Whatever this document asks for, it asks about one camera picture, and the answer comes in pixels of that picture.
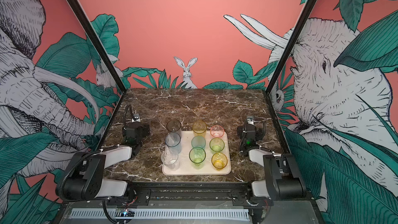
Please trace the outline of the pink plastic cup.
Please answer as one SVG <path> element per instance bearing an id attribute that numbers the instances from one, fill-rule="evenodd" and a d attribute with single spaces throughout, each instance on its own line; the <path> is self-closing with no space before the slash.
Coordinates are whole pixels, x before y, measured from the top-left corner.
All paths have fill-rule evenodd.
<path id="1" fill-rule="evenodd" d="M 214 125 L 210 128 L 210 134 L 215 138 L 223 137 L 224 133 L 225 130 L 221 125 Z"/>

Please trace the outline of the short green plastic cup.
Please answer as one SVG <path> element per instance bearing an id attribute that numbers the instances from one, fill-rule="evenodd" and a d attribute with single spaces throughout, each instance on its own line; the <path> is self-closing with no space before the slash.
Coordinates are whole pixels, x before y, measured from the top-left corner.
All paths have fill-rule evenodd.
<path id="1" fill-rule="evenodd" d="M 209 147 L 212 154 L 222 152 L 225 148 L 224 140 L 221 138 L 213 138 L 209 142 Z"/>

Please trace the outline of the yellow plastic cup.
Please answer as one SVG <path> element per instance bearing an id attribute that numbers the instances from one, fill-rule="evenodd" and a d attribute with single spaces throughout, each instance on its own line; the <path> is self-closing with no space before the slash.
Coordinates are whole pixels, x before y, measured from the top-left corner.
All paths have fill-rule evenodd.
<path id="1" fill-rule="evenodd" d="M 225 154 L 217 152 L 212 156 L 211 162 L 214 168 L 217 170 L 222 170 L 227 166 L 228 159 Z"/>

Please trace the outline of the blue plastic cup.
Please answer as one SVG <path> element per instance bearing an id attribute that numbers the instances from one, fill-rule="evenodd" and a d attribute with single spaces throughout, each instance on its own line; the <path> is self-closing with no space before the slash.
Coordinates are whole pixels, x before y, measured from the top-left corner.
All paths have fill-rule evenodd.
<path id="1" fill-rule="evenodd" d="M 166 146 L 177 153 L 181 152 L 181 137 L 176 132 L 169 133 L 165 138 Z"/>

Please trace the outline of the dark grey plastic cup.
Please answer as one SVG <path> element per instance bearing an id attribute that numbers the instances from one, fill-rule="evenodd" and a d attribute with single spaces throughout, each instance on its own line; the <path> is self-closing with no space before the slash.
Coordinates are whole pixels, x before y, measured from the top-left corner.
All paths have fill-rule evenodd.
<path id="1" fill-rule="evenodd" d="M 182 124 L 177 119 L 172 119 L 172 120 L 168 121 L 166 124 L 166 129 L 169 133 L 177 133 L 180 136 L 181 136 L 181 128 L 182 128 Z"/>

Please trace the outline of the clear plastic cup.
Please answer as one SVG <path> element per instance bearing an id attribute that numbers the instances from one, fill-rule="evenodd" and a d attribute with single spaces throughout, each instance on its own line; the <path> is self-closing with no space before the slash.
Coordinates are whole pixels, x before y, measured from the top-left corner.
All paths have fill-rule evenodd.
<path id="1" fill-rule="evenodd" d="M 168 147 L 165 148 L 165 151 L 161 154 L 161 160 L 163 166 L 170 170 L 177 170 L 179 168 L 179 153 Z"/>

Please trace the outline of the beige plastic tray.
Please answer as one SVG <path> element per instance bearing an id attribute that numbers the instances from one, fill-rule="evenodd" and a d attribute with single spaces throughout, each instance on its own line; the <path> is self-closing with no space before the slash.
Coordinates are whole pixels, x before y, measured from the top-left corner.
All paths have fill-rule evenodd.
<path id="1" fill-rule="evenodd" d="M 190 160 L 189 152 L 193 148 L 191 145 L 191 141 L 194 138 L 193 131 L 182 131 L 182 139 L 181 139 L 181 152 L 178 154 L 178 168 L 170 169 L 167 166 L 163 166 L 162 172 L 165 175 L 227 175 L 231 172 L 231 159 L 230 159 L 230 151 L 229 151 L 229 141 L 228 135 L 225 133 L 221 139 L 224 141 L 224 149 L 221 151 L 227 157 L 227 165 L 223 169 L 217 169 L 212 164 L 212 157 L 215 154 L 214 151 L 209 147 L 209 142 L 213 138 L 211 136 L 210 131 L 206 132 L 206 146 L 204 148 L 206 152 L 205 160 L 200 163 L 199 166 L 196 166 Z"/>

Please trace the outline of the orange plastic cup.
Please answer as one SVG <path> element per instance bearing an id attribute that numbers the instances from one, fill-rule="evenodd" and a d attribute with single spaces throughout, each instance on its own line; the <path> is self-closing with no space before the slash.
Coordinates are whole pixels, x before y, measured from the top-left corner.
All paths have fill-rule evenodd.
<path id="1" fill-rule="evenodd" d="M 195 136 L 206 137 L 207 124 L 203 120 L 195 121 L 192 125 L 192 130 Z"/>

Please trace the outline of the teal frosted plastic cup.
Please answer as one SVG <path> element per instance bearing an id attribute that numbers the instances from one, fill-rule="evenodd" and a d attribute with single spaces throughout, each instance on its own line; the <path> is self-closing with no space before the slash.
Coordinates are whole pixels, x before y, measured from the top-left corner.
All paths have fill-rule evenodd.
<path id="1" fill-rule="evenodd" d="M 191 140 L 191 145 L 193 148 L 202 148 L 205 149 L 206 146 L 206 139 L 202 136 L 195 136 Z"/>

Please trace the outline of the tall green plastic cup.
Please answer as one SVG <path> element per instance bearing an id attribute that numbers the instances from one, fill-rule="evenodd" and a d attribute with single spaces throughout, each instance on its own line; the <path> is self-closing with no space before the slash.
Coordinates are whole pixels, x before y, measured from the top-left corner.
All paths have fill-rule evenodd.
<path id="1" fill-rule="evenodd" d="M 201 147 L 194 147 L 189 152 L 189 159 L 194 166 L 199 169 L 203 166 L 206 159 L 206 152 Z"/>

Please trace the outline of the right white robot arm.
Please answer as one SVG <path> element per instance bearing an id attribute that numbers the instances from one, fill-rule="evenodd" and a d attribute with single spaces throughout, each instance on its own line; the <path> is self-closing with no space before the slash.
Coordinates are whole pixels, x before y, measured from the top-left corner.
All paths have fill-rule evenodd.
<path id="1" fill-rule="evenodd" d="M 247 116 L 244 124 L 237 127 L 239 154 L 264 169 L 265 179 L 251 183 L 252 194 L 273 201 L 305 197 L 307 189 L 294 156 L 290 153 L 276 153 L 258 144 L 265 133 L 266 125 L 257 128 L 254 116 Z"/>

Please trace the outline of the white vented strip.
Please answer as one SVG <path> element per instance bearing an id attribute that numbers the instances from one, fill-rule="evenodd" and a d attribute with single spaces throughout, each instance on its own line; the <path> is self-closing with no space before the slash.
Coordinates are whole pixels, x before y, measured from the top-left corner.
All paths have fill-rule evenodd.
<path id="1" fill-rule="evenodd" d="M 108 210 L 114 220 L 122 219 L 221 219 L 249 221 L 247 209 L 166 209 L 143 208 Z M 107 219 L 99 208 L 73 208 L 68 219 Z"/>

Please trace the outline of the left black frame post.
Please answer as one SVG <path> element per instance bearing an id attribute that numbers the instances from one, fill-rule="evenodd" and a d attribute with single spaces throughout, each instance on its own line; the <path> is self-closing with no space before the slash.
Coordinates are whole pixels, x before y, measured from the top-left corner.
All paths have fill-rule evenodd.
<path id="1" fill-rule="evenodd" d="M 78 21 L 80 22 L 81 26 L 85 30 L 86 34 L 88 35 L 90 41 L 92 42 L 94 49 L 101 57 L 102 61 L 104 62 L 105 66 L 108 68 L 112 78 L 116 82 L 117 86 L 121 90 L 122 94 L 126 93 L 126 87 L 124 86 L 120 76 L 117 74 L 113 64 L 111 63 L 109 56 L 98 37 L 97 33 L 95 32 L 93 25 L 89 21 L 87 14 L 83 10 L 79 0 L 67 0 L 69 6 L 73 10 L 75 16 L 77 17 Z"/>

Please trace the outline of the black frame post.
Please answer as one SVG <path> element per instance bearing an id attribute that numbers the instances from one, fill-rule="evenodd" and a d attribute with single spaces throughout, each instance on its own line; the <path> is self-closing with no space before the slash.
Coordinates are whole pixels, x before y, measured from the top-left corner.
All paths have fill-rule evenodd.
<path id="1" fill-rule="evenodd" d="M 293 29 L 291 37 L 288 40 L 287 46 L 284 49 L 283 55 L 277 64 L 276 70 L 271 78 L 271 81 L 268 84 L 267 89 L 265 90 L 266 95 L 269 95 L 271 93 L 271 90 L 273 89 L 274 85 L 276 84 L 276 81 L 277 81 L 279 75 L 281 74 L 285 63 L 287 62 L 288 58 L 290 57 L 291 52 L 293 51 L 294 45 L 296 44 L 296 41 L 298 40 L 298 38 L 305 26 L 305 23 L 306 23 L 307 19 L 309 18 L 316 2 L 317 2 L 317 0 L 307 0 L 307 2 L 305 3 L 302 13 L 300 14 L 300 17 L 298 18 L 298 21 Z"/>
<path id="2" fill-rule="evenodd" d="M 75 16 L 77 17 L 78 21 L 80 22 L 81 26 L 85 30 L 86 34 L 88 35 L 90 41 L 92 42 L 94 49 L 101 57 L 102 61 L 104 62 L 105 66 L 108 68 L 112 78 L 116 82 L 117 86 L 121 90 L 122 94 L 126 93 L 126 87 L 124 86 L 120 76 L 117 74 L 113 64 L 111 63 L 109 56 L 98 37 L 97 33 L 95 32 L 93 25 L 89 21 L 87 14 L 83 10 L 79 0 L 67 0 L 69 6 L 73 10 Z"/>

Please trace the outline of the right black frame post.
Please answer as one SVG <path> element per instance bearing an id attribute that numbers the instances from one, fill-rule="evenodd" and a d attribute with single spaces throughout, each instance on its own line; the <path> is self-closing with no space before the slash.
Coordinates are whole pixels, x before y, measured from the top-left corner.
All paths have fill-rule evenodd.
<path id="1" fill-rule="evenodd" d="M 305 3 L 302 13 L 300 14 L 300 17 L 298 18 L 298 21 L 293 29 L 291 37 L 288 40 L 287 46 L 284 49 L 283 55 L 277 64 L 276 70 L 271 78 L 271 81 L 268 84 L 267 89 L 265 90 L 266 95 L 269 95 L 271 93 L 271 90 L 273 89 L 274 85 L 276 84 L 276 81 L 277 81 L 279 75 L 281 74 L 285 63 L 287 62 L 288 58 L 290 57 L 291 52 L 293 51 L 294 45 L 296 44 L 296 41 L 298 40 L 298 38 L 305 26 L 305 23 L 306 23 L 307 19 L 309 18 L 316 2 L 317 2 L 317 0 L 307 0 L 307 2 Z"/>

